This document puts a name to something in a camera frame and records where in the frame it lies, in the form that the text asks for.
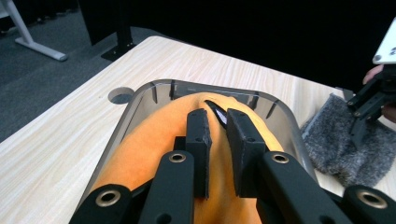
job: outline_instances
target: wooden table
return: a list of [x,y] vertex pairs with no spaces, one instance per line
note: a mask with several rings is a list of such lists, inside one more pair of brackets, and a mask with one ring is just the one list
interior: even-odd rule
[[[119,87],[137,90],[172,78],[274,95],[302,126],[337,89],[161,37],[150,37],[0,145],[0,222],[67,223],[126,105]],[[376,186],[396,199],[396,165]],[[331,177],[320,185],[342,194]]]

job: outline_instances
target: orange cloth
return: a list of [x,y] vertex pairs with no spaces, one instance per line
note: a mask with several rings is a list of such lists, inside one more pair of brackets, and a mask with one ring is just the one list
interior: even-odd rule
[[187,115],[207,111],[212,146],[209,163],[209,199],[195,199],[194,223],[261,223],[256,199],[235,196],[231,150],[225,130],[205,102],[212,101],[225,111],[237,109],[249,115],[270,150],[283,151],[262,119],[233,97],[196,93],[181,97],[157,110],[124,138],[104,167],[92,189],[119,184],[132,190],[155,176],[162,155],[173,150],[176,136],[186,135]]

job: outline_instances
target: plastic bin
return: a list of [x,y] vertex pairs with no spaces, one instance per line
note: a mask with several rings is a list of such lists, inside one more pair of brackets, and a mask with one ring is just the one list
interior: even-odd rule
[[274,96],[259,91],[246,91],[163,79],[147,83],[133,94],[98,162],[80,202],[82,203],[85,197],[88,196],[93,183],[100,174],[101,168],[106,164],[122,139],[131,130],[138,126],[151,113],[167,105],[169,102],[197,92],[214,92],[232,96],[237,101],[248,105],[265,121],[267,127],[275,135],[285,152],[297,159],[316,180],[315,172],[308,158],[295,117],[290,109]]

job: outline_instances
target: robotic arm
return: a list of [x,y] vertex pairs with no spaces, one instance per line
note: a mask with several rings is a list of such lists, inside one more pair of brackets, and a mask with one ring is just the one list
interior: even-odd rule
[[361,144],[366,122],[378,119],[384,104],[396,102],[396,18],[382,40],[373,63],[384,64],[384,69],[347,102],[355,117],[350,134],[356,147]]

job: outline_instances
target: fluffy gray fabric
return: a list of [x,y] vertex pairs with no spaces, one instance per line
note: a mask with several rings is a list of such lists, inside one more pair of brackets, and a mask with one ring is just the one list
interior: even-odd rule
[[303,139],[315,168],[336,176],[345,187],[373,187],[389,171],[396,155],[396,132],[378,120],[367,124],[359,148],[352,143],[353,125],[346,101],[331,95],[302,128]]

